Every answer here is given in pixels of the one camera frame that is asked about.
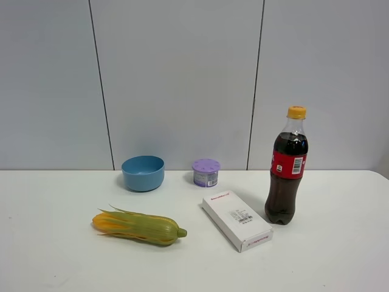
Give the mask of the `blue plastic bowl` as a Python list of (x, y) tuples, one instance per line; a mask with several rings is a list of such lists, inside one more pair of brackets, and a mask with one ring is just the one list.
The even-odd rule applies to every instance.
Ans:
[(149, 192), (161, 186), (165, 162), (156, 156), (136, 156), (122, 164), (125, 186), (136, 192)]

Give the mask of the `purple lidded small jar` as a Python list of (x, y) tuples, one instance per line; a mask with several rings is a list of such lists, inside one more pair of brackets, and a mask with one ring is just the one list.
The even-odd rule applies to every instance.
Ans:
[(213, 159), (198, 159), (192, 163), (193, 182), (199, 187), (213, 187), (218, 183), (221, 165)]

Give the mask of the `toy corn cob green husk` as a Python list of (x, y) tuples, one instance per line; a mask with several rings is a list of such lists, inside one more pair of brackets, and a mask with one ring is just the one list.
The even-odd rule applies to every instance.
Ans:
[(168, 217), (130, 212), (119, 208), (102, 210), (92, 219), (93, 227), (104, 236), (170, 246), (187, 231)]

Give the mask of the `cola bottle yellow cap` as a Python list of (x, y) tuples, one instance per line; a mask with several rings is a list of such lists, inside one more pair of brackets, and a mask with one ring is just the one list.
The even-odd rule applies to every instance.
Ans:
[(305, 118), (305, 107), (289, 107), (286, 125), (274, 142), (270, 189), (264, 207), (269, 221), (273, 224), (287, 225), (295, 214), (297, 191), (309, 148), (303, 130)]

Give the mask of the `white cardboard box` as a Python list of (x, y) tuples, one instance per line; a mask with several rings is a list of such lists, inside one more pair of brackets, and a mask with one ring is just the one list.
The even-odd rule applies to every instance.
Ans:
[(202, 208), (238, 252), (272, 240), (272, 226), (231, 190), (204, 197)]

